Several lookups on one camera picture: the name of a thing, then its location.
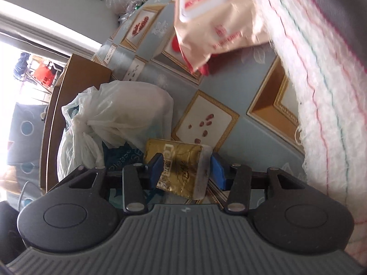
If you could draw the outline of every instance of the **plastic bag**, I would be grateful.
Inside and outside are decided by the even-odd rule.
[[[77,106],[71,118],[68,110]],[[149,138],[171,137],[173,99],[150,83],[115,80],[91,87],[61,111],[68,129],[57,156],[59,181],[79,165],[104,166],[102,140],[110,148],[127,141],[144,152]]]
[[[124,0],[106,0],[106,6],[111,9],[113,13],[126,13],[126,2]]]

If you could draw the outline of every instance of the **plastic packaging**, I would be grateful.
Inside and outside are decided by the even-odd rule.
[[[124,0],[106,0],[106,6],[118,15],[126,13],[126,2]]]
[[[149,162],[156,153],[162,153],[164,170],[157,187],[188,199],[203,199],[212,152],[210,146],[150,139],[146,144],[144,162]]]
[[[68,110],[75,107],[78,113],[71,118]],[[59,181],[79,165],[104,166],[102,140],[110,148],[128,142],[144,152],[148,138],[171,137],[173,99],[149,83],[104,83],[79,93],[61,110],[69,128],[57,156]]]
[[[135,0],[130,0],[126,3],[125,13],[119,14],[119,22],[120,24],[124,23],[133,13],[134,11],[139,7],[139,4]]]
[[[191,73],[207,74],[211,55],[269,40],[252,0],[176,0],[174,26]]]

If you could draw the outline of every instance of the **gray ribbed base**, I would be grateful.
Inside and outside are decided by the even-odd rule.
[[[243,217],[217,205],[155,205],[131,216],[103,244],[79,253],[29,248],[8,267],[21,275],[350,275],[362,268],[343,251],[301,256],[264,242]]]

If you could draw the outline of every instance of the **white wall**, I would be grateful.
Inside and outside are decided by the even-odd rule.
[[[5,0],[99,43],[118,27],[117,16],[100,0]]]

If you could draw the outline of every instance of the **gold package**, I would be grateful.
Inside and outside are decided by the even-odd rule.
[[[164,157],[164,170],[157,188],[188,199],[205,197],[210,173],[211,147],[149,139],[146,143],[144,162],[149,162],[156,153],[162,153]]]
[[[212,54],[269,41],[252,0],[176,0],[174,27],[191,73]]]

